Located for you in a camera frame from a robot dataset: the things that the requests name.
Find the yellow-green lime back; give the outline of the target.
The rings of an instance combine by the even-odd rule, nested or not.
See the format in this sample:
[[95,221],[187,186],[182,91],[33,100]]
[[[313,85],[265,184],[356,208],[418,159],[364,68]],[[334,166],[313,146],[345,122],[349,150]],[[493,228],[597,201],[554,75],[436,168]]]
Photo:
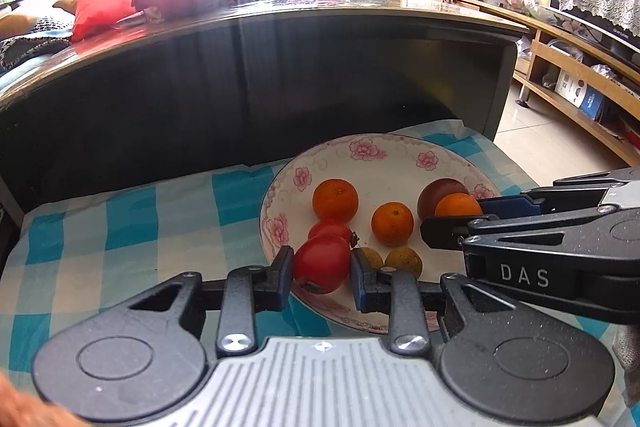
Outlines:
[[366,256],[373,270],[379,270],[384,265],[382,256],[373,248],[361,246],[360,251]]

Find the white floral ceramic bowl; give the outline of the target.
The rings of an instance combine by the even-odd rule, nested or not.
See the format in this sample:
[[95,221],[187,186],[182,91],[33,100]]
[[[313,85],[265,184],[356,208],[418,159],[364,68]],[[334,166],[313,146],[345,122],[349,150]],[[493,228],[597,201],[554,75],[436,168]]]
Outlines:
[[[274,177],[259,213],[262,251],[273,260],[282,245],[297,251],[308,231],[318,221],[312,210],[312,194],[327,179],[343,179],[352,184],[359,207],[349,228],[359,246],[371,247],[383,259],[390,252],[376,240],[370,227],[374,210],[386,202],[401,202],[412,212],[414,229],[408,246],[422,259],[421,280],[438,282],[442,273],[464,271],[461,251],[428,247],[421,239],[416,213],[419,195],[431,182],[451,178],[479,199],[500,192],[473,161],[445,147],[401,134],[358,134],[317,145],[288,162]],[[387,333],[388,317],[382,313],[360,313],[355,308],[346,281],[331,294],[314,295],[292,286],[292,305],[321,317],[332,336],[365,336]]]

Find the small orange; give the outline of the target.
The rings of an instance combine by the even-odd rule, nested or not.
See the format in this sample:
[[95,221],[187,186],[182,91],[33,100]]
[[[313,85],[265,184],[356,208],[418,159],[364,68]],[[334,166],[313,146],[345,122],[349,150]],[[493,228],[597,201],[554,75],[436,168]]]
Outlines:
[[470,194],[451,193],[443,197],[434,209],[435,217],[473,217],[483,214],[480,203]]

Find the blue white box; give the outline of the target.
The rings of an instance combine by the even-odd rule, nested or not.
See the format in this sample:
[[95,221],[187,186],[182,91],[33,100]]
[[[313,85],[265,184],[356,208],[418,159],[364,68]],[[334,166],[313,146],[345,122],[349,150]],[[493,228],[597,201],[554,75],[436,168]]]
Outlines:
[[569,72],[561,70],[555,83],[554,92],[578,108],[590,120],[596,121],[600,118],[604,96],[585,80],[578,79],[570,75]]

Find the small orange mandarin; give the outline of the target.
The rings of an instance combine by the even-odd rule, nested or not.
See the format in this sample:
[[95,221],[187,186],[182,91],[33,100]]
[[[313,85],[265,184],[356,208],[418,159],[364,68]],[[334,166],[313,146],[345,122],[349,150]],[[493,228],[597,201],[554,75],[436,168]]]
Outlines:
[[322,181],[312,194],[312,209],[320,219],[335,219],[344,223],[356,216],[359,196],[356,188],[343,179]]

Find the large orange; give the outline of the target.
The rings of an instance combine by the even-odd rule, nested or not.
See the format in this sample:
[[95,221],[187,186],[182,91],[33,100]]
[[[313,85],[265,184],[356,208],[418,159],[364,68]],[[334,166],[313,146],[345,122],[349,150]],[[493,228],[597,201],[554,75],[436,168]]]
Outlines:
[[370,227],[378,243],[399,247],[405,245],[412,235],[413,214],[402,202],[386,202],[375,209]]

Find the blue white checkered tablecloth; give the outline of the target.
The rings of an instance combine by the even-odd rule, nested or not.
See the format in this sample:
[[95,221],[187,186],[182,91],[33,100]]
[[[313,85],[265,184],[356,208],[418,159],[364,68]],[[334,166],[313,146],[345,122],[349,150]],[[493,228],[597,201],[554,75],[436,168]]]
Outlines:
[[[471,161],[501,195],[534,180],[461,120],[395,131]],[[30,365],[44,340],[173,275],[194,269],[218,279],[265,260],[258,215],[285,160],[191,174],[47,204],[29,213],[1,277],[1,375],[35,395]],[[258,315],[265,336],[345,337],[346,326],[320,317],[293,296],[285,310]]]

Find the dark red tomato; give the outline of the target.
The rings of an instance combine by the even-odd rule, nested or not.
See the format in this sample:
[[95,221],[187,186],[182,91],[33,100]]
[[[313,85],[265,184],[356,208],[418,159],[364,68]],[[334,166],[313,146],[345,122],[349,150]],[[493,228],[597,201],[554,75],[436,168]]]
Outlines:
[[416,211],[420,220],[435,216],[435,208],[438,203],[450,194],[469,194],[469,190],[458,180],[440,178],[428,184],[422,190]]

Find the yellow-green lime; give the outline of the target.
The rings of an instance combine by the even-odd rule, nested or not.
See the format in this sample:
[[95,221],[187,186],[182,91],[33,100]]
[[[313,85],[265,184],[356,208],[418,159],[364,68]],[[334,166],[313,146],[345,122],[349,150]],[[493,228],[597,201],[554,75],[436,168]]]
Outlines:
[[382,256],[373,248],[361,246],[360,251],[366,256],[373,270],[379,270],[384,265]]
[[384,265],[396,270],[406,271],[417,280],[420,279],[423,270],[421,257],[408,246],[393,248],[386,256]]

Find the yellow-green lime front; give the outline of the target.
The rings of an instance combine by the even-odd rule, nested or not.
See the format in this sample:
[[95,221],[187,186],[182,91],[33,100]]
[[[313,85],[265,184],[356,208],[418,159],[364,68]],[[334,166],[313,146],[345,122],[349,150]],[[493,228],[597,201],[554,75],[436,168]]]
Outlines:
[[408,246],[393,248],[386,256],[384,265],[396,270],[406,271],[417,280],[420,279],[423,270],[421,257]]

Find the wooden TV stand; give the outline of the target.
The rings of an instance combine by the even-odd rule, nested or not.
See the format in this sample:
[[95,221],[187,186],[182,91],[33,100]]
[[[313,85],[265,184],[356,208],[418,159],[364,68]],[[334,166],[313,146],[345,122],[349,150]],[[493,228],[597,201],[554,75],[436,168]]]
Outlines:
[[[617,60],[611,54],[608,54],[591,43],[570,34],[569,32],[535,20],[533,17],[520,14],[518,12],[509,11],[503,8],[497,8],[490,4],[477,0],[442,0],[449,3],[455,3],[465,6],[466,8],[474,8],[480,12],[501,16],[512,22],[520,23],[528,28],[528,34],[533,37],[532,56],[526,72],[514,72],[513,78],[521,83],[521,99],[526,100],[529,93],[535,93],[544,101],[548,102],[554,108],[559,110],[565,116],[578,124],[579,127],[586,130],[589,134],[605,145],[609,150],[626,161],[628,165],[637,166],[639,164],[639,149],[626,138],[616,138],[608,128],[589,117],[578,107],[574,106],[570,101],[562,98],[559,93],[545,88],[542,85],[542,76],[548,72],[550,66],[555,66],[563,72],[582,80],[589,87],[600,92],[606,101],[613,103],[616,107],[623,109],[626,113],[634,118],[639,116],[639,95],[628,90],[624,86],[617,86],[613,81],[606,79],[603,75],[595,72],[591,65],[604,64],[612,68],[613,72],[617,72],[620,77],[627,79],[633,83],[639,82],[639,72],[632,67]],[[578,62],[576,58],[562,53],[560,50],[552,48],[550,41],[559,38],[562,41],[571,44],[584,54],[584,60]]]

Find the yellow pillow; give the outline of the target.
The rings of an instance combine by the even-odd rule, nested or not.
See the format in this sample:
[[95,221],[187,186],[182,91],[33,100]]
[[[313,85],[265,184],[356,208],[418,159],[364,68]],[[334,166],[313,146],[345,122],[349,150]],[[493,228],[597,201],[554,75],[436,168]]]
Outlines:
[[9,13],[0,18],[0,40],[27,35],[38,22],[38,16],[21,13]]

